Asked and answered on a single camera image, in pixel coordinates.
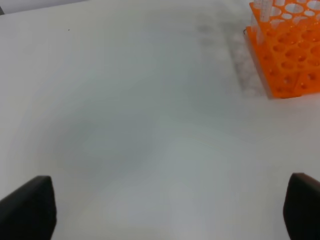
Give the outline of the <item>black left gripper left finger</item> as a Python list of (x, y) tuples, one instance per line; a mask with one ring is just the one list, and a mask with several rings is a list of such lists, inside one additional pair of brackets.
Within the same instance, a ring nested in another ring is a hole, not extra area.
[(54, 186), (39, 175), (0, 201), (2, 240), (50, 240), (57, 224)]

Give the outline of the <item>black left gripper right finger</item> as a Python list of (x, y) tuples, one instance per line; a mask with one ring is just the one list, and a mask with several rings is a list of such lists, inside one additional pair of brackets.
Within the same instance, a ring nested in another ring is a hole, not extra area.
[(283, 205), (283, 219), (291, 240), (320, 238), (320, 182), (305, 173), (293, 173)]

